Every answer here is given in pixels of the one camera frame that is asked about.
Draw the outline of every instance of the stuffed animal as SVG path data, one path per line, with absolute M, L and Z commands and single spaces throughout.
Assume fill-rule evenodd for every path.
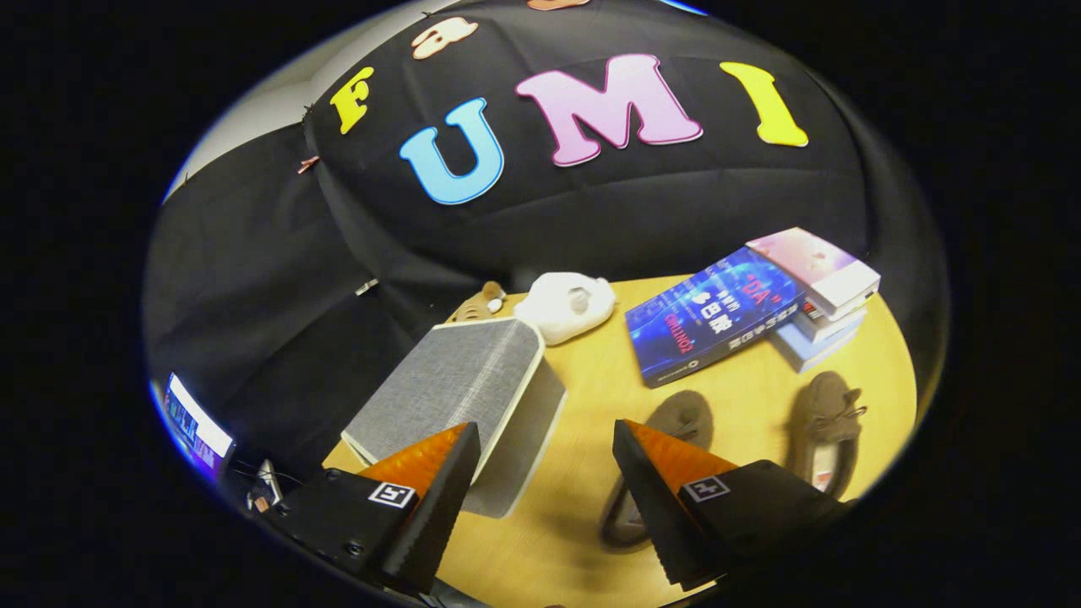
M 515 306 L 515 316 L 539 329 L 545 344 L 552 346 L 601 325 L 614 308 L 615 292 L 606 280 L 545 273 Z
M 491 319 L 492 315 L 503 308 L 503 299 L 506 296 L 507 292 L 503 291 L 499 283 L 488 281 L 479 293 L 458 306 L 458 309 L 451 315 L 451 321 Z

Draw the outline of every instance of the blue book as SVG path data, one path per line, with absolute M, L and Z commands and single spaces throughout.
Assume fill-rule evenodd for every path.
M 744 247 L 627 310 L 627 330 L 646 386 L 698 371 L 788 321 L 803 290 Z
M 787 323 L 770 336 L 770 342 L 784 355 L 797 373 L 817 366 L 827 357 L 848 344 L 856 335 L 864 317 L 851 327 L 830 335 L 819 342 L 811 342 L 796 323 Z

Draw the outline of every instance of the pink book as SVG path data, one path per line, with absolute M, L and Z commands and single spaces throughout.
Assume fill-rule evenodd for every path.
M 803 228 L 789 228 L 747 243 L 779 266 L 830 321 L 858 308 L 878 291 L 881 277 L 867 264 Z

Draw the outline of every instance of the brown slipper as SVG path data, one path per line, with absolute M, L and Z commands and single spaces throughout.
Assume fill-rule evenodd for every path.
M 802 391 L 792 412 L 788 470 L 840 500 L 856 467 L 859 432 L 855 407 L 863 392 L 837 372 L 819 373 Z
M 713 414 L 702 394 L 694 391 L 681 391 L 665 399 L 645 421 L 645 426 L 704 450 L 708 450 L 713 441 Z M 619 552 L 646 546 L 650 532 L 623 478 L 616 484 L 609 505 L 601 524 L 601 542 Z

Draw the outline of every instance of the white plush toy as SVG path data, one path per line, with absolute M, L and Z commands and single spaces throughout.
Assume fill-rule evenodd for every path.
M 545 344 L 552 346 L 601 325 L 613 308 L 615 292 L 606 280 L 578 273 L 545 273 L 515 306 L 515 316 L 536 326 Z

